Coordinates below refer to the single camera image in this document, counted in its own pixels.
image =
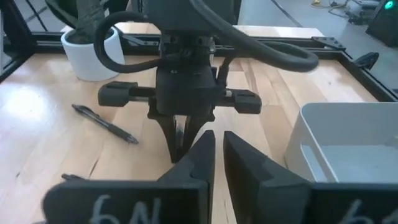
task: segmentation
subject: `black pen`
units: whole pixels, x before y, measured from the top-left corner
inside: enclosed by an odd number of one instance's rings
[[[80,114],[89,117],[89,119],[92,119],[102,127],[106,128],[108,131],[113,133],[119,138],[124,139],[128,143],[133,143],[133,144],[138,144],[137,139],[135,139],[131,134],[123,131],[121,128],[105,121],[102,119],[98,114],[94,113],[91,109],[89,109],[86,106],[83,105],[72,105],[72,107],[79,112]]]

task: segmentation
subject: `white pot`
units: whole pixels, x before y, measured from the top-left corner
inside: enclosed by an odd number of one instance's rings
[[[119,40],[119,34],[112,27],[113,35],[105,40],[105,51],[109,57],[117,63],[124,64],[124,56]],[[93,44],[72,44],[67,42],[67,37],[74,30],[68,31],[61,36],[61,42],[65,53],[72,65],[73,71],[79,79],[87,81],[101,81],[118,75],[98,60],[95,55]]]

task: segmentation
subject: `concrete floor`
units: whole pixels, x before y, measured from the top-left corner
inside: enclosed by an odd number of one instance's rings
[[[44,9],[44,0],[30,0],[37,11]],[[33,15],[26,0],[15,0],[25,19]],[[372,69],[383,83],[398,88],[398,49],[385,46],[365,33],[366,26],[355,26],[328,13],[327,9],[315,9],[311,0],[242,0],[239,24],[257,26],[315,27],[325,36],[336,37],[347,47],[348,53],[360,57],[368,52],[379,52],[380,57]],[[59,31],[64,25],[47,9],[40,17],[49,31]],[[44,31],[37,18],[28,21],[32,31]]]

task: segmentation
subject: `wooden table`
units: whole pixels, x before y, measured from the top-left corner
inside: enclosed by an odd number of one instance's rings
[[[124,32],[158,33],[148,24],[119,24]],[[311,37],[317,29],[238,26],[249,35]],[[150,57],[126,57],[127,63]],[[215,59],[219,65],[221,58]],[[155,69],[119,75],[115,80],[154,86]],[[172,167],[164,135],[147,119],[146,103],[100,107],[97,92],[109,82],[83,82],[65,55],[34,55],[0,84],[0,223],[43,220],[40,201],[61,182],[61,174],[90,179],[155,180]],[[224,174],[223,132],[234,131],[284,165],[283,155],[301,106],[310,102],[376,101],[338,62],[324,60],[308,73],[277,69],[237,58],[228,76],[230,88],[250,89],[262,98],[260,115],[218,107],[206,124],[216,135],[213,223],[236,223]],[[90,107],[141,142],[128,145],[78,115],[72,103]]]

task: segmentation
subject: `wire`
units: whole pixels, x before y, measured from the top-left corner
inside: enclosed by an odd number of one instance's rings
[[[318,66],[318,57],[314,53],[295,45],[279,42],[264,45],[228,24],[202,0],[189,1],[219,37],[228,40],[234,48],[246,52],[254,59],[295,72],[308,72]]]
[[[95,31],[94,50],[96,56],[98,57],[98,60],[106,68],[119,73],[140,72],[148,70],[150,68],[157,67],[160,64],[161,59],[150,60],[148,62],[142,62],[134,65],[123,65],[116,63],[106,53],[104,46],[104,39],[109,29],[118,22],[126,22],[126,21],[149,22],[146,16],[127,11],[115,12],[105,17],[105,19],[99,24],[98,28]]]
[[[315,1],[311,3],[311,7],[314,7],[316,9],[329,9],[328,12],[334,16],[342,17],[342,18],[349,18],[346,14],[340,14],[335,12],[336,9],[349,9],[347,6],[348,2],[350,0],[346,0],[343,4],[338,4],[337,2],[329,0],[329,6],[324,6],[320,4],[315,4]]]

